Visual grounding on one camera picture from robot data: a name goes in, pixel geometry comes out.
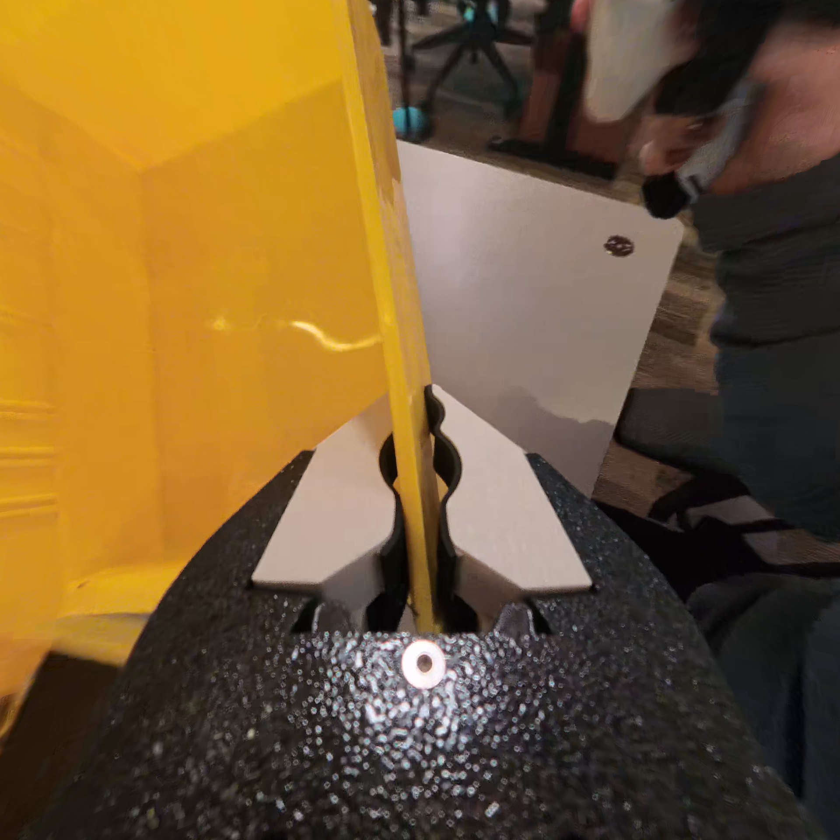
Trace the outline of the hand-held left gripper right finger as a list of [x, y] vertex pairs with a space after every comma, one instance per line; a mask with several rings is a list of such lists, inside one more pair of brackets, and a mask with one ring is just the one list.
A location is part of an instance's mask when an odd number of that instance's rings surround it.
[[425, 390], [445, 486], [435, 594], [444, 624], [493, 624], [512, 603], [593, 581], [526, 452], [437, 385]]

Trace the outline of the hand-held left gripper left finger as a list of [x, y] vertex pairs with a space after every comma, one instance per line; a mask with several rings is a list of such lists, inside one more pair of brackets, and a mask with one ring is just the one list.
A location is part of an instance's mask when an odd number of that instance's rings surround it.
[[255, 587], [337, 603], [353, 626], [366, 626], [367, 607], [385, 590], [380, 551], [396, 515], [379, 462], [391, 433], [383, 395], [315, 447], [255, 567]]

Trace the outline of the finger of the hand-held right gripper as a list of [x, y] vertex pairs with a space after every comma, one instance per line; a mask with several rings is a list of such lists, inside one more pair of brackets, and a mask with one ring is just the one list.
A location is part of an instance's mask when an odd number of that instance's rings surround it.
[[595, 123], [623, 121], [685, 60], [682, 2], [594, 1], [586, 15], [584, 110]]

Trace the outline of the yellow plastic bin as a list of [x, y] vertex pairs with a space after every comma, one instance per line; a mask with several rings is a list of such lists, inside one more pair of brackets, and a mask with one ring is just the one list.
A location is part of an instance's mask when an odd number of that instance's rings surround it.
[[2, 2], [2, 735], [387, 397], [433, 626], [431, 384], [369, 2]]

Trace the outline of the person's right hand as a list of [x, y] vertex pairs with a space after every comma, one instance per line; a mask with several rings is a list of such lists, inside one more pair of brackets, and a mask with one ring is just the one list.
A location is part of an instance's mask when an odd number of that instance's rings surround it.
[[[738, 151], [710, 184], [713, 194], [781, 182], [839, 152], [838, 27], [784, 21], [749, 71], [762, 91]], [[720, 132], [720, 118], [649, 117], [638, 136], [640, 170], [674, 172]]]

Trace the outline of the black office chair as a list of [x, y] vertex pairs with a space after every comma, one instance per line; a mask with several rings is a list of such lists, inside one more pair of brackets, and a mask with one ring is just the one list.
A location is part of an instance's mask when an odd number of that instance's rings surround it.
[[682, 601], [702, 585], [748, 574], [838, 582], [838, 561], [788, 562], [794, 529], [752, 498], [719, 456], [718, 399], [677, 388], [633, 388], [613, 439], [626, 451], [685, 474], [642, 517], [596, 504], [646, 553]]
[[[433, 133], [433, 116], [438, 93], [458, 64], [465, 58], [475, 64], [480, 56], [490, 63], [503, 83], [507, 99], [503, 110], [507, 115], [516, 111], [521, 103], [520, 87], [499, 46], [530, 46], [532, 37], [508, 24], [510, 2], [457, 2], [460, 22], [435, 34], [420, 38], [409, 45], [406, 28], [406, 6], [396, 3], [398, 29], [398, 60], [400, 104], [392, 112], [396, 138], [420, 144]], [[416, 68], [416, 55], [433, 49], [451, 46], [444, 64], [428, 83], [424, 97], [412, 103], [412, 78]]]

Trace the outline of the person's dark sweater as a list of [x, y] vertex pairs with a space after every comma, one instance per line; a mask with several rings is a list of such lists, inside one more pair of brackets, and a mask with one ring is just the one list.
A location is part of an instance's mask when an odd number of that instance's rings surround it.
[[839, 159], [695, 206], [723, 302], [722, 459], [780, 519], [839, 533]]

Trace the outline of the person's leg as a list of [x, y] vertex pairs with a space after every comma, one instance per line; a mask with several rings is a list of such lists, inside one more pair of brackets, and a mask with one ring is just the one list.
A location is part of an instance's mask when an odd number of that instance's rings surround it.
[[733, 576], [701, 586], [687, 607], [766, 763], [838, 835], [838, 579]]

